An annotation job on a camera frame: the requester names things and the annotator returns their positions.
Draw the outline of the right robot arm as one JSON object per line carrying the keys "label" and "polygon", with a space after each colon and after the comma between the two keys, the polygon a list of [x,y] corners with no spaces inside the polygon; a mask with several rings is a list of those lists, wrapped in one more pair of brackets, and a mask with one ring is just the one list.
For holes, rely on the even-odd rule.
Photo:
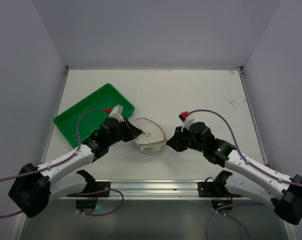
{"label": "right robot arm", "polygon": [[302,219],[302,176],[290,177],[241,154],[231,143],[215,138],[209,127],[196,122],[189,128],[178,126],[166,144],[176,152],[201,152],[214,165],[241,174],[222,181],[227,192],[274,206],[282,220],[298,225]]}

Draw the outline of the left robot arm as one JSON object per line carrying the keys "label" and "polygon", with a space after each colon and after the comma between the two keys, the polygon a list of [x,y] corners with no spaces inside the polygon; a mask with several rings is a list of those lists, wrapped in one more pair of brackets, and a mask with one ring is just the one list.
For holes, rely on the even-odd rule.
{"label": "left robot arm", "polygon": [[95,178],[81,167],[102,158],[117,142],[132,141],[142,133],[126,118],[118,121],[108,117],[79,148],[46,164],[23,166],[8,196],[32,218],[56,199],[72,194],[91,197],[106,192],[108,189],[98,187]]}

